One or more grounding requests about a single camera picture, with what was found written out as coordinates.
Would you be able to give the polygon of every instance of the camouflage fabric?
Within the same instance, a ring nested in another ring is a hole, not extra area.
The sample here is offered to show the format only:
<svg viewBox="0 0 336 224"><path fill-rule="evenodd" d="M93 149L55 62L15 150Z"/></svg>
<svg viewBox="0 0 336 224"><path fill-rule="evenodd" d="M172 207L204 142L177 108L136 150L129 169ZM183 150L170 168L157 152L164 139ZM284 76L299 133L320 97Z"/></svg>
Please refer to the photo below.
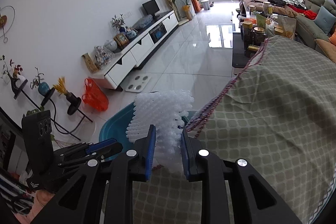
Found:
<svg viewBox="0 0 336 224"><path fill-rule="evenodd" d="M334 190L335 117L336 65L275 36L187 129L220 158L248 160L311 223ZM202 185L181 173L155 170L133 194L134 223L200 223Z"/></svg>

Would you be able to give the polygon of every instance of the tiled floor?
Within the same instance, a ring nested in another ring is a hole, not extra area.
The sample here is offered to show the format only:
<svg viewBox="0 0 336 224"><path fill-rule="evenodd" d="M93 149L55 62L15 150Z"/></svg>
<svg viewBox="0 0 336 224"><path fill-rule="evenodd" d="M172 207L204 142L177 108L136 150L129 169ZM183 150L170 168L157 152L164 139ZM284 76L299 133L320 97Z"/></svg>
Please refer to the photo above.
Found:
<svg viewBox="0 0 336 224"><path fill-rule="evenodd" d="M128 86L137 73L147 73L151 80L143 92L190 90L195 98L193 110L198 110L216 96L232 77L232 13L238 2L215 3L211 10L198 13L180 26L150 58L141 71L132 71L122 82ZM103 120L108 120L130 104L137 93L104 90L109 109L97 113L97 142Z"/></svg>

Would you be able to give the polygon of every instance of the teal vase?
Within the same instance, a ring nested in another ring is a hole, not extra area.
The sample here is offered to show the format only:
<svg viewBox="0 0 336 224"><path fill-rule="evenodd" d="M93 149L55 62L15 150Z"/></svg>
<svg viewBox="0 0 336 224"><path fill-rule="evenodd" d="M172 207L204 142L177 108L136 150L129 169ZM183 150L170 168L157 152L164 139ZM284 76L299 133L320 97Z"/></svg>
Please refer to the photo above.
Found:
<svg viewBox="0 0 336 224"><path fill-rule="evenodd" d="M45 96L49 90L50 90L50 87L46 82L42 82L41 84L39 84L38 92L42 96Z"/></svg>

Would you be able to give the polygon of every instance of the tv stand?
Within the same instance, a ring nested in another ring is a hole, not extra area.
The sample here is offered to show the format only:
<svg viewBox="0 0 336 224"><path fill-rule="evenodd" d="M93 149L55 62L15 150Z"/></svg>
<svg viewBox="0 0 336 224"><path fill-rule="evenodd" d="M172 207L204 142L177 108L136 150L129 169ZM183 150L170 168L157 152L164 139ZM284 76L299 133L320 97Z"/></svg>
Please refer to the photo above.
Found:
<svg viewBox="0 0 336 224"><path fill-rule="evenodd" d="M155 44L149 32L160 23L163 23L167 33ZM129 44L121 52L115 53L115 57L103 70L90 73L89 77L101 87L118 90L118 86L133 68L141 69L157 49L177 29L178 22L174 11L160 13L153 21L140 30L138 36L130 39Z"/></svg>

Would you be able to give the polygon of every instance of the computer monitor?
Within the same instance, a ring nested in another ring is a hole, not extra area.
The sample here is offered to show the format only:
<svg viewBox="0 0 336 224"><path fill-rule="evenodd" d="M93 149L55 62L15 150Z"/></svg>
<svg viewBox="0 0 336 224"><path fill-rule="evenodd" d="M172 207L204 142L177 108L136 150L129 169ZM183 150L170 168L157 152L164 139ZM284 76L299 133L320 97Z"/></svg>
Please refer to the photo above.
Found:
<svg viewBox="0 0 336 224"><path fill-rule="evenodd" d="M145 9L147 15L152 15L153 19L157 19L158 16L155 15L160 9L155 0L150 0L149 2L144 3L143 8Z"/></svg>

